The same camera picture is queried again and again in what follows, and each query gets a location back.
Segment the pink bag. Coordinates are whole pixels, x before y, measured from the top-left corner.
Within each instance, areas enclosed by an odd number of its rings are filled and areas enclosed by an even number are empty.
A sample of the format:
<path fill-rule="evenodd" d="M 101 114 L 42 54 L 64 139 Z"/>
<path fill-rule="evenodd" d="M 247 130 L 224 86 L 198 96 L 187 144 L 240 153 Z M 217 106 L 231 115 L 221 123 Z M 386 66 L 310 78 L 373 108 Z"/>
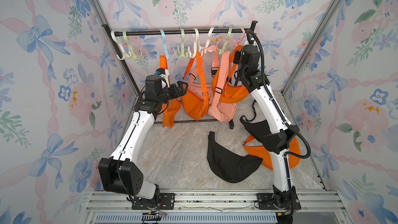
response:
<path fill-rule="evenodd" d="M 223 103 L 220 101 L 220 96 L 222 88 L 226 83 L 227 55 L 229 55 L 230 52 L 226 52 L 222 56 L 219 56 L 215 45 L 208 47 L 207 51 L 213 54 L 212 69 L 216 70 L 211 84 L 207 84 L 209 93 L 209 108 L 207 114 L 220 122 L 229 122 L 233 119 L 236 112 L 236 104 Z"/>

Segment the black bag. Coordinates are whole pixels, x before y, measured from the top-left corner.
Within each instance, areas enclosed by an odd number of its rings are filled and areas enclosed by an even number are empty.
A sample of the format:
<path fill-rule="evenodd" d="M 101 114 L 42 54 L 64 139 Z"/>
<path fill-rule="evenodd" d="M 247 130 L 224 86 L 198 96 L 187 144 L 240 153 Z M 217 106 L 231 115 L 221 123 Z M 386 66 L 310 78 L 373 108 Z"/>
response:
<path fill-rule="evenodd" d="M 263 159 L 253 155 L 240 156 L 215 141 L 215 133 L 208 135 L 207 161 L 212 172 L 228 183 L 240 183 L 255 172 Z"/>
<path fill-rule="evenodd" d="M 269 129 L 267 120 L 254 123 L 254 120 L 257 117 L 257 112 L 255 109 L 256 102 L 257 101 L 254 100 L 252 103 L 254 116 L 251 119 L 248 119 L 245 115 L 242 115 L 239 121 L 244 125 L 245 129 L 250 133 L 251 136 L 264 145 L 267 141 L 266 137 L 271 134 L 271 131 Z"/>

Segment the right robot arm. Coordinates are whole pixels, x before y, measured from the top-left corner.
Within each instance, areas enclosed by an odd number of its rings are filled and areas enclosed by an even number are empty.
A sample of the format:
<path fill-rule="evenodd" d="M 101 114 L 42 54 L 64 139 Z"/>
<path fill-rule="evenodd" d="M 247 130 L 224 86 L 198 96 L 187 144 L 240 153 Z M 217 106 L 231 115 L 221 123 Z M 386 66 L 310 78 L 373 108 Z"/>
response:
<path fill-rule="evenodd" d="M 258 103 L 264 121 L 250 123 L 241 120 L 245 129 L 269 152 L 274 173 L 273 197 L 269 204 L 278 209 L 295 210 L 295 191 L 290 179 L 289 143 L 297 128 L 291 125 L 277 103 L 269 82 L 258 69 L 261 53 L 255 45 L 244 45 L 235 55 L 237 78 Z"/>

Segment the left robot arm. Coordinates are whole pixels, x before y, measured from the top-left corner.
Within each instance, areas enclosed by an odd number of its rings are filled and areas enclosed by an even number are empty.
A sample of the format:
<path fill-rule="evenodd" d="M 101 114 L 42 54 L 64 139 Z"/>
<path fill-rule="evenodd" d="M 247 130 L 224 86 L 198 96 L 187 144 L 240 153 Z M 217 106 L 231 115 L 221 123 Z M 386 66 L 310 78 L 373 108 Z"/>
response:
<path fill-rule="evenodd" d="M 157 116 L 164 113 L 163 106 L 171 106 L 171 100 L 186 95 L 188 83 L 178 81 L 169 84 L 166 75 L 149 75 L 145 87 L 133 108 L 133 118 L 121 142 L 109 158 L 102 158 L 98 170 L 107 192 L 125 194 L 158 203 L 159 187 L 145 181 L 137 166 L 138 156 L 150 128 Z"/>

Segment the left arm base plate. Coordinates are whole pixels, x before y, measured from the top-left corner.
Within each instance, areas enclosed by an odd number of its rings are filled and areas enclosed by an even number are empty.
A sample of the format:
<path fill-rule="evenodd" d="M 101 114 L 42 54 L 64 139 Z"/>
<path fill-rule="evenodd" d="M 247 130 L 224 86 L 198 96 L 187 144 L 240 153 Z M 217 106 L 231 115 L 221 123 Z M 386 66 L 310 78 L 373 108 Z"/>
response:
<path fill-rule="evenodd" d="M 133 210 L 173 210 L 175 204 L 174 193 L 155 194 L 153 199 L 134 197 L 131 209 Z"/>

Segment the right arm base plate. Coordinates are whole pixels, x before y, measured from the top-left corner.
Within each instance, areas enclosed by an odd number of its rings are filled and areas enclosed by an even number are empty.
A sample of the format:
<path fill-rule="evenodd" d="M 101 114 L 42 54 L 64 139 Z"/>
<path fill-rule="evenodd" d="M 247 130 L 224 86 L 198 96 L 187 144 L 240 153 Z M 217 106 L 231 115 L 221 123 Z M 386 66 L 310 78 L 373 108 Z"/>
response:
<path fill-rule="evenodd" d="M 291 193 L 279 195 L 274 193 L 257 193 L 257 208 L 261 210 L 287 211 L 291 210 Z"/>

